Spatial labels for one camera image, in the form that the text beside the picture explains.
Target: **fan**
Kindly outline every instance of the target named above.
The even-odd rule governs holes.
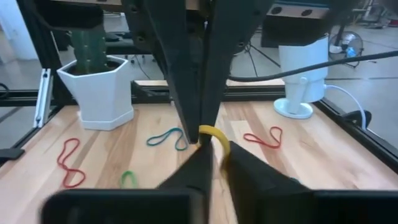
[[[334,35],[329,40],[329,57],[332,60],[340,60],[348,57],[358,57],[362,55],[363,40],[359,34],[352,31],[344,31],[341,37]],[[356,68],[359,62],[355,65],[347,63],[350,67]]]

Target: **green rubber band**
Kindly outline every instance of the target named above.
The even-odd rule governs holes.
[[[136,175],[133,173],[133,171],[124,171],[121,178],[120,178],[120,188],[121,189],[125,189],[126,186],[124,185],[126,182],[126,178],[130,177],[131,180],[131,185],[133,188],[137,188],[138,187],[138,183],[137,183],[137,178]]]
[[[168,131],[166,131],[165,133],[159,135],[159,136],[153,136],[150,137],[147,140],[147,146],[157,146],[159,144],[162,144],[162,142],[164,142],[173,132],[177,132],[180,134],[180,136],[178,137],[178,139],[176,140],[175,144],[174,144],[174,148],[177,151],[184,151],[188,149],[188,142],[187,140],[184,138],[184,132],[182,131],[181,128],[172,128]],[[184,147],[178,147],[178,143],[182,141],[184,143]]]

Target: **cactus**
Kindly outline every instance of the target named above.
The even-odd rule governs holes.
[[[105,30],[101,24],[89,30],[73,30],[71,42],[76,57],[74,75],[107,72]]]

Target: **yellow rubber band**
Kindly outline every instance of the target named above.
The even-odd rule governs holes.
[[[227,158],[229,157],[229,154],[231,153],[231,146],[229,145],[228,138],[218,128],[215,128],[215,127],[212,127],[209,125],[199,126],[199,133],[212,135],[220,141],[220,143],[223,147],[223,150],[224,150],[224,155],[221,160],[220,172],[221,172],[221,175],[226,179],[227,172],[226,172],[225,167],[226,167],[226,163],[227,163]]]

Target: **white pot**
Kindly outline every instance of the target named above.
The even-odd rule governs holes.
[[[67,70],[76,64],[75,60],[57,70],[80,107],[80,121],[85,129],[109,131],[134,116],[129,62],[113,56],[107,58],[120,66],[109,72],[74,76]]]

